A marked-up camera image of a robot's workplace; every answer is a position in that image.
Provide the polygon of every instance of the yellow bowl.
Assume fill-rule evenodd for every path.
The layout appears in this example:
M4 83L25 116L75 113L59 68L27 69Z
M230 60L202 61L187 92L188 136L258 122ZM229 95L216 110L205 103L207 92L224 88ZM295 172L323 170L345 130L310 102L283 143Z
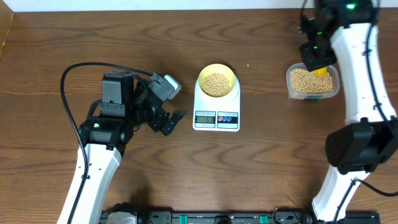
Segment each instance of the yellow bowl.
M207 67L205 67L199 74L199 78L198 78L198 82L199 82L199 86L200 89L203 91L203 89L201 88L203 79L205 77L207 77L208 75L211 75L212 73L221 73L223 75L225 75L225 77L228 79L229 81L229 92L231 92L231 90L234 88L235 86L235 81L236 81L236 77L234 72L232 72L232 70L230 68L228 68L225 65L222 64L212 64L212 65L208 65Z

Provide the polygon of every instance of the yellow scoop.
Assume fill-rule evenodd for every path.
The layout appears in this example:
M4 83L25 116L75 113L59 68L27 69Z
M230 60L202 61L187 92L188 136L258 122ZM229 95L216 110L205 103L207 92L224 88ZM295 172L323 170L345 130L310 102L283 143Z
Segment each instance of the yellow scoop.
M324 74L326 74L326 72L328 72L328 68L326 68L326 67L320 68L318 70L315 70L315 75L317 77L321 77L321 76L324 76Z

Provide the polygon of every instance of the yellow object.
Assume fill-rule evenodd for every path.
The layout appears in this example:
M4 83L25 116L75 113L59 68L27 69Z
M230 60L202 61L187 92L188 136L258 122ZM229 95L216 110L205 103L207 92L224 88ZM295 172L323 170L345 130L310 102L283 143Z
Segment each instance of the yellow object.
M328 68L324 67L324 68L320 68L315 70L315 75L319 78L324 76L324 74L326 74L326 72L328 72Z
M203 79L213 73L223 74L229 81L229 91L235 86L235 74L230 68L222 64L212 64L205 67L199 74L198 81L199 86L202 89Z

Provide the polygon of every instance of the green tape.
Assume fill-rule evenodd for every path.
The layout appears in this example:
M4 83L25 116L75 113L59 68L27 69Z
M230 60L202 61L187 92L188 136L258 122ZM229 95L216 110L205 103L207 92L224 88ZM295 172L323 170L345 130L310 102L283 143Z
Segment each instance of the green tape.
M180 215L180 224L188 224L188 216Z
M260 216L260 224L268 224L268 217Z

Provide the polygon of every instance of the clear plastic container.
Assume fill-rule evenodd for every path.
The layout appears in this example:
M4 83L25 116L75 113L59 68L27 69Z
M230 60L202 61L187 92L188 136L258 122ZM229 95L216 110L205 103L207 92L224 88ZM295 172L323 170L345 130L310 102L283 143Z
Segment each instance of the clear plastic container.
M298 99L298 100L304 100L304 99L324 99L324 98L330 98L332 96L335 96L338 93L338 90L340 89L340 80L338 78L338 73L337 70L334 66L329 65L328 66L328 72L331 76L332 82L333 82L333 92L331 93L324 93L324 94L311 94L311 93L297 93L293 87L292 83L290 82L290 72L296 68L301 68L301 69L307 69L304 63L297 63L292 65L286 73L286 84L287 84L287 90L289 91L289 98L290 99Z

